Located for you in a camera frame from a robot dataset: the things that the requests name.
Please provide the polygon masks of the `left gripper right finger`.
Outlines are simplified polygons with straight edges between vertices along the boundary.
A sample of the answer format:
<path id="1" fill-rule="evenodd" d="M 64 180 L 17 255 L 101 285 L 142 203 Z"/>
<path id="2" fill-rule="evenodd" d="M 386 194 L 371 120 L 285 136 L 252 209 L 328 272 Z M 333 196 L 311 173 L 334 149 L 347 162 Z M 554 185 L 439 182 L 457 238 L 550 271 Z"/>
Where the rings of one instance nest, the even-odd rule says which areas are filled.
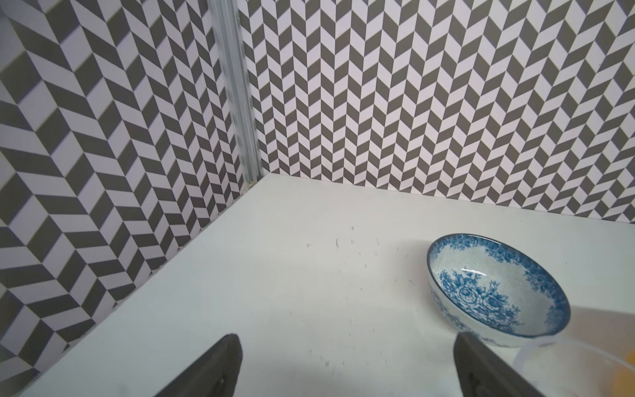
<path id="1" fill-rule="evenodd" d="M 470 332 L 457 334 L 453 358 L 465 397 L 543 397 L 538 389 Z"/>

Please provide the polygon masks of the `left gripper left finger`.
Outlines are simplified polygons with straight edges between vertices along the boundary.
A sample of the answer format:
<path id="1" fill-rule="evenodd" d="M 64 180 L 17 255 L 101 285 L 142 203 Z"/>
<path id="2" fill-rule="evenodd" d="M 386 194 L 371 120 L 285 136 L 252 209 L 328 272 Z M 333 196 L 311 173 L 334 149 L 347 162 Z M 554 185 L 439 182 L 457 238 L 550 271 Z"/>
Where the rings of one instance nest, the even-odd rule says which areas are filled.
<path id="1" fill-rule="evenodd" d="M 232 397 L 242 359 L 238 335 L 225 335 L 155 397 Z"/>

